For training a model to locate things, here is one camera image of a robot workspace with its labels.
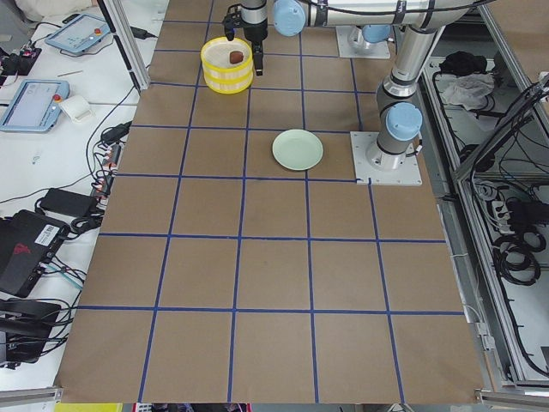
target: white plastic bag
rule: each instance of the white plastic bag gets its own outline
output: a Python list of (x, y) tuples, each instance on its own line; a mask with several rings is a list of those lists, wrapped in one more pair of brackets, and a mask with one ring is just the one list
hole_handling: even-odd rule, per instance
[(480, 109), (486, 106), (486, 96), (493, 89), (492, 75), (469, 75), (455, 79), (441, 97), (448, 105), (463, 106), (466, 110)]

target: yellow object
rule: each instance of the yellow object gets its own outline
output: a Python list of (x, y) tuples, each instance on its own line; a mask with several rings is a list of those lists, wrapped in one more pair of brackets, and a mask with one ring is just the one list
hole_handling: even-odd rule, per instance
[(57, 403), (55, 412), (122, 412), (121, 403)]
[[(229, 61), (231, 52), (242, 52), (244, 60), (237, 64)], [(250, 46), (241, 39), (218, 37), (206, 43), (200, 52), (204, 80), (217, 93), (235, 94), (251, 85), (254, 78)]]

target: brown object in bowl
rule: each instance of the brown object in bowl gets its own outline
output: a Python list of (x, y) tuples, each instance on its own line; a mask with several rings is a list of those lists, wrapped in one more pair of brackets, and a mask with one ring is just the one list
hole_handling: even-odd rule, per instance
[(229, 62), (231, 62), (231, 64), (242, 63), (243, 60), (244, 54), (239, 50), (231, 51), (231, 54), (229, 54)]

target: blue frame tablet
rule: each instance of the blue frame tablet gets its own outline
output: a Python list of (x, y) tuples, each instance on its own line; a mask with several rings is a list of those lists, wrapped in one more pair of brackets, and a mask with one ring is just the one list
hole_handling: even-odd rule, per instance
[(0, 131), (44, 133), (56, 122), (61, 108), (56, 102), (69, 97), (64, 80), (24, 80), (0, 118)]
[(45, 43), (78, 56), (110, 32), (111, 29), (104, 19), (97, 15), (82, 13), (50, 34)]

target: light green plate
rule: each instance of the light green plate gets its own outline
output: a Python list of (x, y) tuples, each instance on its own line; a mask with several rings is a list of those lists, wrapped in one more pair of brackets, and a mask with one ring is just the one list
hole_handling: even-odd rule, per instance
[(283, 167), (307, 170), (323, 158), (323, 144), (307, 130), (286, 130), (275, 138), (273, 156)]

